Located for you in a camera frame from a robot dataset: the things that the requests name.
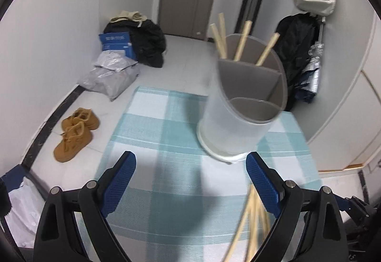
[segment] floor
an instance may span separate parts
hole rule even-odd
[[[62,119],[79,107],[91,108],[99,117],[101,127],[93,131],[92,142],[74,159],[59,163],[53,157],[53,150],[61,141],[62,133],[60,121],[57,123],[32,166],[33,173],[47,188],[60,186],[63,190],[73,190],[93,179],[107,142],[136,87],[208,94],[211,70],[217,57],[214,44],[169,35],[166,38],[168,47],[163,68],[141,65],[137,80],[113,102],[103,94],[85,91],[63,115]],[[355,195],[363,199],[357,174],[323,178],[323,184],[342,197]]]

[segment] blue gripper pad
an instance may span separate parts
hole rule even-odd
[[[252,153],[246,158],[246,170],[264,207],[266,208],[266,211],[273,214],[275,218],[278,218],[281,214],[279,193]]]
[[[103,203],[100,209],[102,215],[106,218],[108,214],[114,212],[126,190],[128,183],[136,169],[136,157],[129,152],[127,158],[115,173],[113,179],[103,194]]]

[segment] pair of brown shoes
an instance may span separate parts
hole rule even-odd
[[[77,109],[70,117],[62,121],[62,141],[54,149],[54,158],[58,162],[67,162],[93,139],[90,130],[99,127],[99,119],[91,110]]]

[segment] gray plastic bag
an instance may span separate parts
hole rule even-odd
[[[135,81],[138,74],[139,64],[135,60],[108,50],[100,54],[95,67],[79,84],[114,100]]]

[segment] checkered tablecloth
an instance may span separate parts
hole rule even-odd
[[[205,96],[139,87],[98,168],[126,150],[136,171],[107,221],[132,261],[220,262],[235,234],[248,184],[244,161],[226,164],[201,148],[197,123]],[[283,179],[303,188],[321,182],[293,115],[283,112],[256,150]],[[231,261],[245,255],[247,228]]]

